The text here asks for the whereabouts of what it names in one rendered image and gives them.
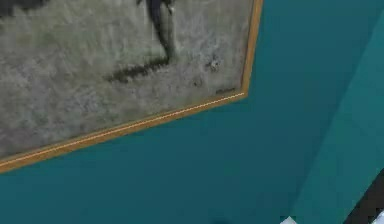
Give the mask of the gold framed grey picture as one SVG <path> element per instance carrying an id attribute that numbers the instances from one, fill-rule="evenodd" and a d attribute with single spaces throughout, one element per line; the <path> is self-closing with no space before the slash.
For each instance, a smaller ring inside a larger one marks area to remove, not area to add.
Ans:
<path id="1" fill-rule="evenodd" d="M 264 0 L 0 0 L 0 173 L 245 98 Z"/>

